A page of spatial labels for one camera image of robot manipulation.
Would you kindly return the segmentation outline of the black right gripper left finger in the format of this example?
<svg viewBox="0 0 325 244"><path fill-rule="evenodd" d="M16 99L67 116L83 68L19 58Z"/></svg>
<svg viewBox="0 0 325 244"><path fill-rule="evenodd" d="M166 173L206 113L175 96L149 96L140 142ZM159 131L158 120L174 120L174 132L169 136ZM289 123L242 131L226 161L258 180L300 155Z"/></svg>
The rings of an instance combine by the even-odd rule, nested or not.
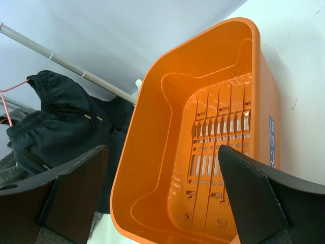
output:
<svg viewBox="0 0 325 244"><path fill-rule="evenodd" d="M87 243L108 149L1 188L1 243Z"/></svg>

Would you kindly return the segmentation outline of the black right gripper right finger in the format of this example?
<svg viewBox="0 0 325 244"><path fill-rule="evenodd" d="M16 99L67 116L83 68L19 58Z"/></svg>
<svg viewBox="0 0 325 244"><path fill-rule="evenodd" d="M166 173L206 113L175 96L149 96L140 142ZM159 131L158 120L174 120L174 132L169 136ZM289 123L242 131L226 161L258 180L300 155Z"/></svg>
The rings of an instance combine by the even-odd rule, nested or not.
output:
<svg viewBox="0 0 325 244"><path fill-rule="evenodd" d="M222 145L219 166L241 243L324 243L324 186Z"/></svg>

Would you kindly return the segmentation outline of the grey shorts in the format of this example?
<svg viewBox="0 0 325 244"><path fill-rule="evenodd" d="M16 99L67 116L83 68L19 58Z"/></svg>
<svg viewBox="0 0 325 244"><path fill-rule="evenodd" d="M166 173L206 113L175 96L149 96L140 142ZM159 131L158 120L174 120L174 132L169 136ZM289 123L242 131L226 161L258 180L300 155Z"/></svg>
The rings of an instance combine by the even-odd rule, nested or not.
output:
<svg viewBox="0 0 325 244"><path fill-rule="evenodd" d="M29 115L38 112L40 111L30 108L17 108L10 111L9 115L12 124L15 126L20 124ZM7 147L11 149L11 152L1 158L1 188L35 176L35 174L26 171L17 164L11 141L7 143Z"/></svg>

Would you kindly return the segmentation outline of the dark green shorts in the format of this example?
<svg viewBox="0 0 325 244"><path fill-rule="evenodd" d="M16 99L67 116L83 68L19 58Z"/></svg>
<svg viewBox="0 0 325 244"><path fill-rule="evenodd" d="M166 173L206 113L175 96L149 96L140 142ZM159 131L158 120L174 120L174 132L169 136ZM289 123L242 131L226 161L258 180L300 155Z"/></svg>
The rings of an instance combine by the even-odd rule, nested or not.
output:
<svg viewBox="0 0 325 244"><path fill-rule="evenodd" d="M43 70L28 76L41 109L7 129L18 165L37 175L105 145L109 155L98 212L110 213L110 195L134 111L132 103L115 97L103 101L62 74Z"/></svg>

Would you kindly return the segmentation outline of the pink wire hanger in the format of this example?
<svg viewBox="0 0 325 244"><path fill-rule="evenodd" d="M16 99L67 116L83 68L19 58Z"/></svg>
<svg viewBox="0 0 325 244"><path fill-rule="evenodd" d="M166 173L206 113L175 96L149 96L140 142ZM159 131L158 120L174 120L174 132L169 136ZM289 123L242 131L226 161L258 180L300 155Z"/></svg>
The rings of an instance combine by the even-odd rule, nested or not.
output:
<svg viewBox="0 0 325 244"><path fill-rule="evenodd" d="M8 88L8 89L2 89L1 90L1 103L4 105L4 109L5 109L5 112L6 112L6 115L7 115L7 120L9 122L9 126L13 126L13 122L12 122L12 119L11 119L11 116L10 116L10 112L9 112L9 108L11 109L17 109L17 108L27 108L26 106L24 106L22 103L19 103L13 99L10 99L10 98L6 98L4 96L4 93L5 92L8 92L8 91L11 91L19 86L22 86L24 85L25 83L28 83L29 82L29 79L25 80L24 82L21 82L11 88Z"/></svg>

